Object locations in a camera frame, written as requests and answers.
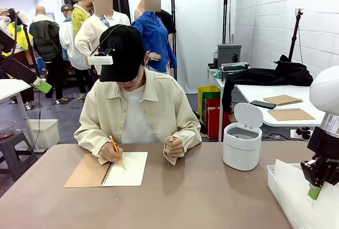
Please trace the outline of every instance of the mannequin hand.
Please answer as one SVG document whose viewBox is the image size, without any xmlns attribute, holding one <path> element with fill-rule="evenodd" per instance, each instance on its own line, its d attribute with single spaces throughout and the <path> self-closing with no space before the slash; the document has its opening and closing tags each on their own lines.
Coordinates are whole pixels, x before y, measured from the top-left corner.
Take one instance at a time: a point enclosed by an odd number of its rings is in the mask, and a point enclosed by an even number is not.
<svg viewBox="0 0 339 229">
<path fill-rule="evenodd" d="M 122 157 L 123 149 L 117 146 L 119 153 L 115 152 L 112 143 L 105 143 L 101 148 L 100 156 L 109 162 L 119 161 Z"/>
<path fill-rule="evenodd" d="M 154 60 L 154 61 L 161 60 L 161 55 L 157 54 L 156 52 L 151 52 L 149 56 L 150 56 L 150 60 Z"/>
<path fill-rule="evenodd" d="M 165 152 L 172 158 L 177 158 L 184 152 L 184 144 L 177 137 L 169 136 L 166 141 Z"/>
</svg>

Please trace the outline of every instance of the baseball cap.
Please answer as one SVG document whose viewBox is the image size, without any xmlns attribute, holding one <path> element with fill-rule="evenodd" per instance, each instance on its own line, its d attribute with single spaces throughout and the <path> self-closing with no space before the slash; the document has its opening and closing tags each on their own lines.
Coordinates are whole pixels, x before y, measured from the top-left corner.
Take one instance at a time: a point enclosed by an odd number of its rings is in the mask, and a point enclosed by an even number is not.
<svg viewBox="0 0 339 229">
<path fill-rule="evenodd" d="M 68 11 L 72 11 L 73 8 L 70 5 L 63 5 L 61 7 L 61 12 L 68 12 Z"/>
<path fill-rule="evenodd" d="M 144 62 L 145 45 L 141 33 L 131 26 L 115 25 L 100 36 L 99 51 L 109 51 L 112 65 L 102 65 L 101 82 L 130 82 Z"/>
</svg>

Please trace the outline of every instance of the man's left hand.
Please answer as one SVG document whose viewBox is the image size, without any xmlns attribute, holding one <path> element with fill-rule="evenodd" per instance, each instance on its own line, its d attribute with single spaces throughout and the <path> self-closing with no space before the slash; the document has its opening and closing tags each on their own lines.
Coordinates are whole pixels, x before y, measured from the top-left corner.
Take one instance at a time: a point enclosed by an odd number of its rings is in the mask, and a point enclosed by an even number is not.
<svg viewBox="0 0 339 229">
<path fill-rule="evenodd" d="M 178 158 L 184 152 L 184 144 L 177 137 L 169 136 L 167 138 L 165 152 L 172 158 Z"/>
</svg>

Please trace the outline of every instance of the pencil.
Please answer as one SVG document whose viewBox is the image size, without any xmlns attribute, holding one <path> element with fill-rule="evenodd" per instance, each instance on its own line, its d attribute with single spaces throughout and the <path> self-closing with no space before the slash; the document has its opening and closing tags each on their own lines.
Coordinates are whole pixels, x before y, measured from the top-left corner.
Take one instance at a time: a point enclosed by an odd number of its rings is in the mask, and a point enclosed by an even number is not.
<svg viewBox="0 0 339 229">
<path fill-rule="evenodd" d="M 115 152 L 119 153 L 119 150 L 118 150 L 118 148 L 117 148 L 117 146 L 116 146 L 116 144 L 115 144 L 115 142 L 114 142 L 114 140 L 113 140 L 113 137 L 112 137 L 111 135 L 110 135 L 110 138 L 111 138 L 111 142 L 112 142 L 112 144 L 113 144 L 113 147 L 114 147 L 114 149 L 115 149 Z M 123 160 L 120 159 L 119 161 L 121 162 L 123 168 L 126 170 L 125 165 L 123 164 Z"/>
</svg>

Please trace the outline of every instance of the black phone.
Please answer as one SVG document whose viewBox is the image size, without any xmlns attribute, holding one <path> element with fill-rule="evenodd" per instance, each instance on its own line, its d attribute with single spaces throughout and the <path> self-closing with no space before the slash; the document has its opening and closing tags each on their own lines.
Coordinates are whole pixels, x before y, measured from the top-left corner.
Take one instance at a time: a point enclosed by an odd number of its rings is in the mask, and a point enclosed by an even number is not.
<svg viewBox="0 0 339 229">
<path fill-rule="evenodd" d="M 275 108 L 274 103 L 267 103 L 267 102 L 262 102 L 262 101 L 257 101 L 257 100 L 252 101 L 250 104 L 253 104 L 253 105 L 259 106 L 259 107 L 263 107 L 263 108 L 266 108 L 266 109 L 274 109 Z"/>
</svg>

